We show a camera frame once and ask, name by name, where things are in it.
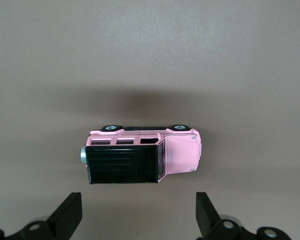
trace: gray wall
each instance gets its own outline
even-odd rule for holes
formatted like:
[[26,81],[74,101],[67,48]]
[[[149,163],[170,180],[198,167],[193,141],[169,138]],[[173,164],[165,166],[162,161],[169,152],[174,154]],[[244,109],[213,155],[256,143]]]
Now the gray wall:
[[[90,130],[185,123],[193,173],[89,185]],[[0,228],[82,192],[72,239],[195,239],[195,194],[300,239],[300,0],[0,0]]]

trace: car wheel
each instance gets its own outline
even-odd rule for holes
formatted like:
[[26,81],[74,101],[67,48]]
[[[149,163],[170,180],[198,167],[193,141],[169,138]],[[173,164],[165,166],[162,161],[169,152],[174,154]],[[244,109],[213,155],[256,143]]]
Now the car wheel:
[[181,124],[178,124],[178,125],[173,125],[171,126],[171,129],[173,131],[189,131],[190,130],[190,127],[186,126],[186,125],[181,125]]
[[114,132],[114,131],[117,131],[119,129],[122,129],[122,127],[118,126],[118,125],[108,125],[108,126],[104,126],[103,128],[101,128],[101,130],[103,132]]

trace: pink toy car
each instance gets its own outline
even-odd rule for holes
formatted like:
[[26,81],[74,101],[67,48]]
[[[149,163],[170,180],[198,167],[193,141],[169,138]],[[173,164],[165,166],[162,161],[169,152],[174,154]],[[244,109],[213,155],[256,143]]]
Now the pink toy car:
[[81,149],[90,184],[158,183],[168,174],[193,172],[201,138],[186,125],[104,126],[90,132]]

